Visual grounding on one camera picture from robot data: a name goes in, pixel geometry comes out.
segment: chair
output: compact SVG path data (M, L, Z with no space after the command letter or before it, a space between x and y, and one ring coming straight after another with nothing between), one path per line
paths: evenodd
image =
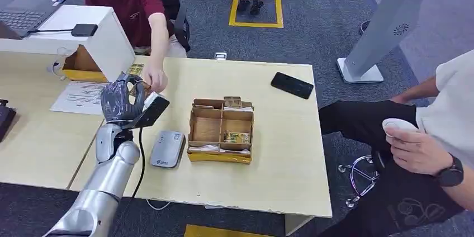
M188 52L189 45L189 22L186 19L187 9L181 5L179 0L162 0L165 15L169 20L174 20L174 34L178 42Z
M359 163L367 162L369 164L372 164L373 171L372 173L366 173L359 168L357 168L357 165ZM352 208L355 206L355 204L361 199L362 196L364 196L367 192L369 192L374 186L377 181L377 179L380 176L380 173L383 171L385 168L385 163L387 162L386 156L382 155L379 151L373 150L372 149L372 154L371 155L366 155L357 158L352 165L339 165L338 170L341 173L345 173L347 169L350 169L349 173L349 179L350 179L350 184L352 188L354 189L355 196L353 198L349 198L345 201L345 204L347 207ZM365 187L361 192L357 189L356 182L354 180L354 174L358 174L361 177L365 178L366 180L370 181L370 184Z

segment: floor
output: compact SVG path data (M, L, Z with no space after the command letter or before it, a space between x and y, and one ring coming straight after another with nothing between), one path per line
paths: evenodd
M231 60L311 64L319 106L337 99L387 99L418 83L400 48L379 63L385 82L351 86L341 80L335 60L349 54L359 39L358 25L373 14L375 0L282 0L283 29L229 27L231 0L182 2L190 9L192 50L189 57L211 58L214 52L226 51ZM69 3L81 4L83 0L69 0ZM323 143L334 216L313 219L293 237L315 236L348 212L344 201L352 191L347 176L337 171L337 165L369 153L367 146L339 135L325 136ZM76 196L76 192L0 183L0 236L41 236ZM127 201L124 199L121 203L118 217ZM171 204L163 211L154 211L144 200L136 200L120 223L117 236L182 236L186 224L271 236L285 234L284 219L279 214L206 210L202 206L183 204ZM399 236L472 236L472 224L472 216L462 214L444 224Z

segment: hand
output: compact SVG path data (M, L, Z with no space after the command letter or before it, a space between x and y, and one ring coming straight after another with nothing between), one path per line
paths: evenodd
M395 103L399 103L399 104L406 104L408 102L408 100L404 99L403 96L401 96L400 94L398 96L394 96L390 99L390 101L393 101Z
M415 174L436 176L453 164L453 157L430 135L409 130L387 128L387 142L392 145L394 161Z
M148 62L143 68L143 79L157 93L162 92L168 85L168 77L163 68L151 62Z

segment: smartphone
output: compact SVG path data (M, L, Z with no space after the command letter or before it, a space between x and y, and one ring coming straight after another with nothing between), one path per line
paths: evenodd
M283 90L295 96L308 99L310 98L314 86L294 77L290 77L281 72L277 72L272 79L271 85L277 89Z

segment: red shirt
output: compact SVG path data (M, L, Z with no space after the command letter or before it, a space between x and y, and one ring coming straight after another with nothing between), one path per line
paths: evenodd
M164 13L162 0L85 0L86 5L109 6L124 28L133 47L151 45L151 28L148 17L156 12ZM167 20L169 36L173 25Z

